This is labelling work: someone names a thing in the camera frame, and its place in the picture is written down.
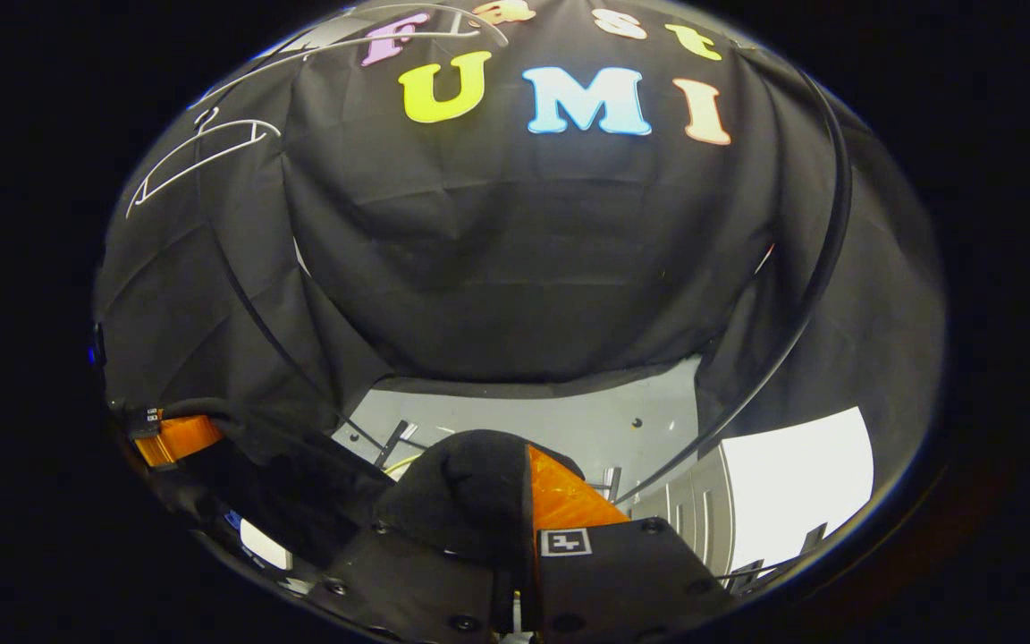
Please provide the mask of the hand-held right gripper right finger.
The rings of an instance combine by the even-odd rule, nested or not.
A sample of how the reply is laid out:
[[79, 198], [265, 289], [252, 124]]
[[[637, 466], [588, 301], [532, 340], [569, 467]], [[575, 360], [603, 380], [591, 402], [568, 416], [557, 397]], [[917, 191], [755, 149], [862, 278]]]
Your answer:
[[529, 445], [533, 541], [519, 623], [536, 643], [667, 643], [736, 600], [661, 517], [633, 519]]

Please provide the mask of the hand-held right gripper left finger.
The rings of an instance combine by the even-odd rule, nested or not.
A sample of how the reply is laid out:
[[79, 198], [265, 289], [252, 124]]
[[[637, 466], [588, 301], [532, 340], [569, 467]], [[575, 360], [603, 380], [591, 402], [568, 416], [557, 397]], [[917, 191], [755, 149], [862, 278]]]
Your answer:
[[331, 618], [398, 643], [497, 643], [515, 631], [511, 576], [391, 530], [362, 530], [318, 576]]

